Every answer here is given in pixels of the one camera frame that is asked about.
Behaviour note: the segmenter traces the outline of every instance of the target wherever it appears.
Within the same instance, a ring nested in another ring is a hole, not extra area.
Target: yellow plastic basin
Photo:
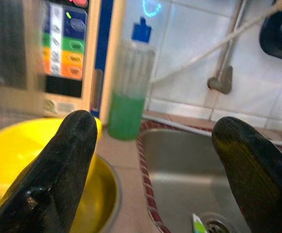
[[[0,199],[20,171],[54,136],[62,118],[25,121],[0,131]],[[96,119],[98,139],[101,122]],[[115,170],[94,154],[71,233],[101,233],[112,225],[120,206],[121,189]]]

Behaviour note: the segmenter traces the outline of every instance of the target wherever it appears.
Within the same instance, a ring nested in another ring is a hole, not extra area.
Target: clear plastic bottle
[[[134,24],[132,41],[120,44],[108,133],[120,140],[136,139],[142,119],[155,50],[149,46],[151,27],[143,17]]]

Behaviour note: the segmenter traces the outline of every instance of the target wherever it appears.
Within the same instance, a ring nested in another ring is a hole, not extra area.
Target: white cable
[[[259,21],[263,20],[264,18],[266,18],[268,16],[273,15],[274,13],[277,13],[278,11],[282,11],[282,0],[277,1],[277,3],[275,5],[269,7],[261,16],[258,16],[256,18],[254,18],[253,20],[251,20],[250,22],[247,22],[247,23],[243,24],[241,27],[237,28],[235,31],[230,33],[222,41],[220,41],[219,43],[214,45],[212,48],[210,48],[204,54],[190,59],[186,64],[178,67],[176,70],[174,70],[173,72],[171,72],[170,74],[168,74],[168,75],[166,75],[166,76],[164,76],[162,78],[151,80],[151,83],[157,83],[157,82],[159,82],[161,80],[174,77],[176,74],[181,72],[183,69],[191,66],[193,63],[201,60],[202,58],[204,58],[206,56],[208,56],[209,54],[211,54],[212,52],[216,51],[217,49],[219,49],[220,47],[222,47],[223,45],[225,45],[229,41],[231,41],[234,38],[238,37],[240,34],[242,34],[244,31],[249,29],[254,24],[258,23]]]
[[[211,135],[212,135],[211,132],[207,132],[207,131],[204,131],[204,130],[198,130],[198,129],[195,129],[195,128],[192,128],[192,127],[189,127],[189,126],[186,126],[186,125],[182,125],[182,124],[175,123],[175,122],[170,121],[170,120],[161,119],[161,118],[158,118],[158,117],[143,115],[143,119],[153,120],[153,121],[156,121],[156,122],[168,125],[168,126],[175,127],[177,129],[180,129],[180,130],[185,130],[185,131],[188,131],[188,132],[191,132],[191,133],[201,134],[201,135],[207,136],[207,137],[211,137]],[[270,140],[270,142],[272,142],[276,146],[282,146],[282,141]]]

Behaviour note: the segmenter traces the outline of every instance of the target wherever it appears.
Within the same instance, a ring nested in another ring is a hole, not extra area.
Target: blue bottle cap
[[[146,25],[146,20],[144,17],[140,17],[140,24],[133,24],[132,40],[142,41],[145,43],[149,42],[151,26]]]

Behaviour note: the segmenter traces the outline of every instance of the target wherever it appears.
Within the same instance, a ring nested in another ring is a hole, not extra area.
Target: countertop
[[[135,141],[119,141],[103,130],[98,155],[116,170],[122,186],[122,203],[111,233],[160,233],[152,222],[145,200]]]

